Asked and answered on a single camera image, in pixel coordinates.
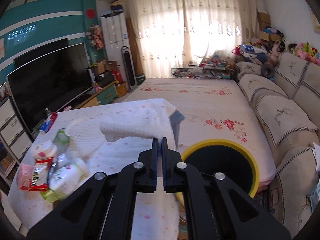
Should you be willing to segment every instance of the floral bedsheet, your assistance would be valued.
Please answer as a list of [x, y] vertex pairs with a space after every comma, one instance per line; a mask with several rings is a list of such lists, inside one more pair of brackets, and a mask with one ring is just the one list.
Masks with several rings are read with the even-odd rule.
[[276, 167], [267, 138], [234, 81], [150, 78], [125, 101], [152, 98], [164, 98], [186, 117], [180, 125], [180, 153], [201, 140], [231, 140], [255, 158], [260, 186], [268, 185], [274, 178]]

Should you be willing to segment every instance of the metal screw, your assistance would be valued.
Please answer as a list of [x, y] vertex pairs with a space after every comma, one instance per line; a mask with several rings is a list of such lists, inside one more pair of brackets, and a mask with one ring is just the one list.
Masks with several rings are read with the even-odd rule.
[[179, 169], [185, 169], [187, 167], [187, 164], [184, 162], [179, 162], [179, 163], [177, 163], [177, 167]]
[[226, 178], [226, 176], [222, 172], [217, 172], [214, 176], [218, 180], [224, 180]]
[[97, 172], [97, 173], [94, 175], [94, 178], [95, 178], [96, 180], [102, 180], [102, 179], [104, 179], [104, 177], [105, 177], [105, 174], [104, 174], [103, 172]]
[[133, 166], [136, 169], [141, 169], [144, 166], [144, 164], [142, 162], [136, 162], [136, 163], [133, 164]]

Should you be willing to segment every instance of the tower fan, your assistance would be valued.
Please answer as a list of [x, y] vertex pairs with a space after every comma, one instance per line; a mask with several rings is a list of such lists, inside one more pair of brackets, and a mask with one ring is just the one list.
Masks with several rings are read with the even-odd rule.
[[121, 48], [122, 58], [124, 62], [125, 73], [128, 80], [129, 88], [135, 89], [137, 86], [136, 75], [134, 73], [134, 68], [131, 61], [131, 55], [129, 51], [129, 47], [123, 46]]

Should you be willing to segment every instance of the bottle cap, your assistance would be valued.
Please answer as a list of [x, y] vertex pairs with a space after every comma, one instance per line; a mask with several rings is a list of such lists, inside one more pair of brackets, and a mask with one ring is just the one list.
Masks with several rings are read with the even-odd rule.
[[82, 159], [76, 158], [74, 163], [78, 166], [83, 174], [89, 174], [88, 166]]
[[42, 142], [41, 145], [40, 145], [40, 149], [44, 153], [51, 152], [53, 150], [53, 147], [54, 147], [54, 144], [50, 140]]

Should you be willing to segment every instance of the drawer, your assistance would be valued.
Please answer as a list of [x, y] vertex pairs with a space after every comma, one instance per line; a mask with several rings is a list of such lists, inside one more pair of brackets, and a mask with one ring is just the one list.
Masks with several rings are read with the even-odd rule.
[[12, 143], [13, 139], [23, 131], [21, 123], [18, 117], [14, 117], [1, 131], [1, 135], [4, 141], [9, 145]]
[[103, 92], [97, 95], [99, 105], [106, 105], [110, 103], [117, 96], [116, 86], [112, 85]]
[[86, 108], [86, 107], [91, 107], [91, 106], [98, 106], [98, 101], [97, 98], [95, 97], [94, 99], [91, 99], [88, 103], [86, 103], [84, 106], [81, 108]]
[[11, 106], [10, 100], [8, 99], [2, 106], [0, 106], [0, 127], [3, 126], [13, 115], [14, 110]]
[[20, 137], [12, 144], [10, 149], [13, 154], [20, 159], [23, 153], [31, 146], [32, 142], [30, 141], [26, 132], [24, 132]]

